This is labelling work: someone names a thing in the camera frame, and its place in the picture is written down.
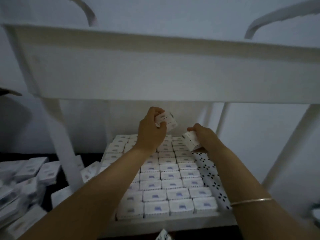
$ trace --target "white wall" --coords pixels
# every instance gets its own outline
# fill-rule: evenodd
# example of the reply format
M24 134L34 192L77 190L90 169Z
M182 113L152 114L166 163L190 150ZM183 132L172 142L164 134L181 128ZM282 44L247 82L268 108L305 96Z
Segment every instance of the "white wall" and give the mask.
M165 36L241 40L250 23L277 8L304 0L85 0L98 17L100 27L110 31ZM41 21L48 25L87 26L82 10L69 0L0 0L3 17ZM254 41L320 47L320 15L270 24L258 30ZM0 151L53 153L41 105L26 89L3 30L0 32L0 84L20 91L23 97L0 97ZM172 134L205 120L208 103L111 101L114 134L136 133L138 122L150 106L170 110L179 127ZM106 146L103 101L62 101L67 128L79 152L103 152ZM306 105L231 104L220 137L262 182L287 139L305 112ZM271 189L290 212L305 211L319 199L314 184L320 150L316 138L296 155ZM308 177L302 172L311 172ZM299 201L288 203L290 196Z

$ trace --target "hand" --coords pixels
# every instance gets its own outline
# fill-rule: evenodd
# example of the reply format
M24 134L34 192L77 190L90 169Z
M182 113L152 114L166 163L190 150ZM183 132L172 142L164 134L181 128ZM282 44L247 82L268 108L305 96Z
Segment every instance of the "hand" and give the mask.
M164 112L163 109L157 107L149 109L146 117L140 121L138 140L135 148L143 149L150 155L156 152L166 137L167 123L162 122L160 128L158 128L155 123L155 117Z
M212 129L203 127L197 123L193 127L188 127L187 131L195 131L198 141L205 149L200 148L195 150L195 152L210 153L212 150L226 148Z

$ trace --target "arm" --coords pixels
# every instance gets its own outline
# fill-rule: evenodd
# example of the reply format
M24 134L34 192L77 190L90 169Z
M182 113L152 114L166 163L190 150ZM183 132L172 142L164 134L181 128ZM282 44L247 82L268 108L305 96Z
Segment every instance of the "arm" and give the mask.
M188 131L196 132L209 159L216 165L231 203L271 198L211 129L195 124ZM233 213L244 239L310 239L306 231L275 200L235 205Z
M140 122L136 145L34 224L19 239L97 239L139 168L165 139L166 123L163 122L157 128L154 120L157 114L163 112L163 109L151 107Z

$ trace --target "bracelet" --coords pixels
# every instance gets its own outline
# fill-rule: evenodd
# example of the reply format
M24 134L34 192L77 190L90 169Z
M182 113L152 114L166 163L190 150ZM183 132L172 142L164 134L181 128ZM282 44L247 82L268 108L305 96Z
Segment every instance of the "bracelet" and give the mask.
M273 198L263 198L263 199L256 199L256 200L243 200L243 201L231 203L230 206L236 206L236 205L252 203L252 202L270 201L270 200L273 200Z

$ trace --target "pile of boxes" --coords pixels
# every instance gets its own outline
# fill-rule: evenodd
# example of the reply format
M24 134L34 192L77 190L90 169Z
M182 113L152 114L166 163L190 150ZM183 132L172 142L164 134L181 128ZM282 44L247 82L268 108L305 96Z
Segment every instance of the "pile of boxes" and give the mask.
M59 161L48 157L0 163L0 238L17 239L46 211L40 205L46 186L56 184Z
M129 151L138 135L118 135L106 150L101 171ZM166 135L163 143L141 166L123 196L117 220L214 212L218 208L204 187L193 154L182 137Z

